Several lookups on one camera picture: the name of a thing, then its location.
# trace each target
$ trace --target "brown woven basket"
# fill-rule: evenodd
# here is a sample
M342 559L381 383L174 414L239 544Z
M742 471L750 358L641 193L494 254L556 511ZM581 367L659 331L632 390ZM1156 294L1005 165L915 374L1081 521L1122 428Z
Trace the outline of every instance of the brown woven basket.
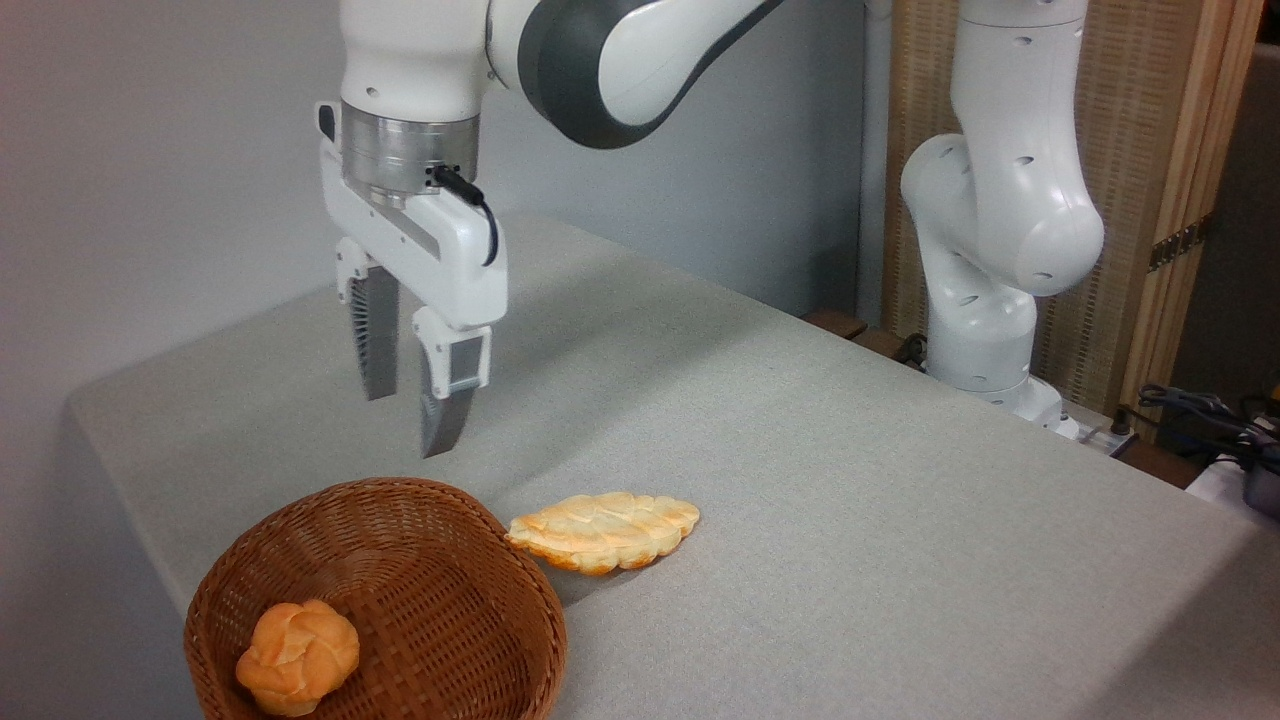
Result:
M214 564L187 611L205 716L269 717L236 661L269 607L320 598L360 633L360 666L308 717L547 717L564 616L504 534L465 492L410 478L334 486L271 514Z

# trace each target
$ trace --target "leaf-shaped bread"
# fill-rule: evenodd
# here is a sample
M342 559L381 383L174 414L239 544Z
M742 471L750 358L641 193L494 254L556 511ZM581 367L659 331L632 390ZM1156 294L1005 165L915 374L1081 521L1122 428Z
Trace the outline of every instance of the leaf-shaped bread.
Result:
M561 570L603 575L671 555L698 518L696 507L667 496L575 495L512 520L507 542Z

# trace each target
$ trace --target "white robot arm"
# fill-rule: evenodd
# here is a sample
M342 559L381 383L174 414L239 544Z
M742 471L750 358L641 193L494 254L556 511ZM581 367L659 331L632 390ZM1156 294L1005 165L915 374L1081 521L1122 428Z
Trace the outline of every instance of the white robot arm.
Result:
M342 104L317 111L325 202L348 236L338 293L370 400L396 392L399 284L424 302L424 456L457 442L507 309L502 228L474 184L484 92L520 91L588 147L631 145L780 3L342 0Z
M929 291L931 375L1074 436L1030 377L1036 297L1079 283L1102 251L1075 142L1087 0L961 0L951 102L964 135L902 170Z

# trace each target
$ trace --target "gray fabric surface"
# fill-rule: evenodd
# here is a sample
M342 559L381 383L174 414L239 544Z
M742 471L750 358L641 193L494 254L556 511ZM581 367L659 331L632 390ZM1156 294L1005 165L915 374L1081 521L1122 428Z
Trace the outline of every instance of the gray fabric surface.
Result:
M507 229L493 384L447 455L415 457L416 360L362 400L329 292L73 397L180 610L238 533L333 483L429 477L504 521L628 489L703 520L643 571L549 570L556 717L1280 714L1271 536L612 243Z

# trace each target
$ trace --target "bread roll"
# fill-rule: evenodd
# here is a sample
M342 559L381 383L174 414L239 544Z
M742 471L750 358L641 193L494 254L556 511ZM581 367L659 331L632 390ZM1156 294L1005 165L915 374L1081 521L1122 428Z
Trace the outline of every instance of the bread roll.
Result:
M666 496L577 495L512 520L507 542L562 570L603 575L671 555L698 519L696 507Z
M338 689L360 662L356 628L319 600L282 602L259 619L236 679L264 712L298 717Z

